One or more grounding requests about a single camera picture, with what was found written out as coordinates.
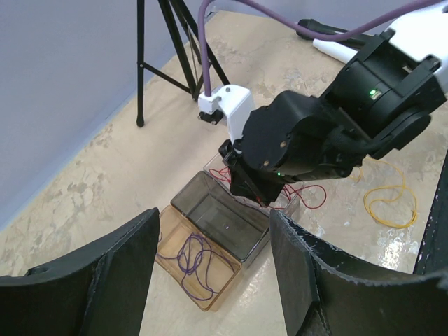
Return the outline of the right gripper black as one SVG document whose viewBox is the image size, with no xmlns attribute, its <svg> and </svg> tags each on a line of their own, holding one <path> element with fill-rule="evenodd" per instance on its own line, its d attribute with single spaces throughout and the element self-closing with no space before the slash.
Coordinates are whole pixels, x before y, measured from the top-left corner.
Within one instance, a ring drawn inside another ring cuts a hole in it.
<svg viewBox="0 0 448 336">
<path fill-rule="evenodd" d="M 371 145 L 345 121 L 322 99 L 293 91 L 252 110 L 242 134 L 220 147 L 230 192 L 268 206 L 286 184 L 347 177 Z"/>
</svg>

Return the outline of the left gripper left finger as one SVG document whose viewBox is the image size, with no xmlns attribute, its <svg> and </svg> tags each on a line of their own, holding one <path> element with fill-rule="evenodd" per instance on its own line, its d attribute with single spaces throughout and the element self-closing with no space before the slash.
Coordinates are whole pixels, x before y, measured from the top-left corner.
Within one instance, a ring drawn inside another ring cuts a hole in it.
<svg viewBox="0 0 448 336">
<path fill-rule="evenodd" d="M 148 209 L 23 276 L 1 277 L 2 335 L 138 335 L 160 233 Z"/>
</svg>

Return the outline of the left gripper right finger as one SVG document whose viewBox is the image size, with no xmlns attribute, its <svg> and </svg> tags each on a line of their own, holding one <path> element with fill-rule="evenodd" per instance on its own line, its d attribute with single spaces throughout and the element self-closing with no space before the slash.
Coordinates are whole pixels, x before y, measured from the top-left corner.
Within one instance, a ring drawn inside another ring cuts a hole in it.
<svg viewBox="0 0 448 336">
<path fill-rule="evenodd" d="M 357 258 L 280 211 L 269 216 L 288 335 L 446 335 L 447 270 L 407 274 Z"/>
</svg>

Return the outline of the clear transparent bin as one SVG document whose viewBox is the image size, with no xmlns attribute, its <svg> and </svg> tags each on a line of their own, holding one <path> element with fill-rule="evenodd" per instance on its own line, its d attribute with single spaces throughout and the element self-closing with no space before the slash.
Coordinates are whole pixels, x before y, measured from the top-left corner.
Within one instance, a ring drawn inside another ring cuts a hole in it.
<svg viewBox="0 0 448 336">
<path fill-rule="evenodd" d="M 224 189 L 228 192 L 230 191 L 231 175 L 229 168 L 223 163 L 222 157 L 216 154 L 214 157 L 208 161 L 203 170 L 215 179 L 219 184 L 221 184 Z M 257 202 L 253 202 L 245 197 L 234 196 L 234 198 L 241 204 L 252 207 L 261 211 L 264 214 L 269 214 L 271 209 L 280 210 L 285 212 L 288 207 L 295 207 L 297 205 L 296 197 L 297 195 L 293 193 L 302 184 L 295 184 L 293 187 L 285 186 L 281 191 L 280 195 L 277 197 L 276 201 L 271 203 L 269 206 L 261 206 Z"/>
</svg>

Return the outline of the orange transparent bin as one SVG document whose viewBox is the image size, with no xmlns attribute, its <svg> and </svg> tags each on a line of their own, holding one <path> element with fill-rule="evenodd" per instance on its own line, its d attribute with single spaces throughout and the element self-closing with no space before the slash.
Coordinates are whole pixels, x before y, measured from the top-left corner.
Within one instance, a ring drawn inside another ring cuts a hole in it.
<svg viewBox="0 0 448 336">
<path fill-rule="evenodd" d="M 242 270 L 241 262 L 171 205 L 160 213 L 155 260 L 203 312 L 221 308 Z"/>
</svg>

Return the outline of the grey transparent bin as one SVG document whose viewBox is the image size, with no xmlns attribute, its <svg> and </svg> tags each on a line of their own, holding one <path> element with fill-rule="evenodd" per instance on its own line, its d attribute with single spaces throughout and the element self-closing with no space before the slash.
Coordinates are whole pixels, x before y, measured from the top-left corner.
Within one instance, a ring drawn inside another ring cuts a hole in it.
<svg viewBox="0 0 448 336">
<path fill-rule="evenodd" d="M 204 171 L 183 187 L 171 205 L 247 267 L 270 240 L 268 215 L 238 202 Z"/>
</svg>

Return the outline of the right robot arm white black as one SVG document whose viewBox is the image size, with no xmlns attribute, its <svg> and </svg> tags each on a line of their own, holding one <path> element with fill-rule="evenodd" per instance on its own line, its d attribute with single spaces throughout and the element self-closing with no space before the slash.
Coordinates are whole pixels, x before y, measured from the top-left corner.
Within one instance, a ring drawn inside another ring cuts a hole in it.
<svg viewBox="0 0 448 336">
<path fill-rule="evenodd" d="M 268 206 L 283 187 L 348 177 L 400 150 L 447 99 L 447 2 L 427 1 L 374 35 L 319 96 L 286 90 L 252 110 L 220 154 L 233 195 Z"/>
</svg>

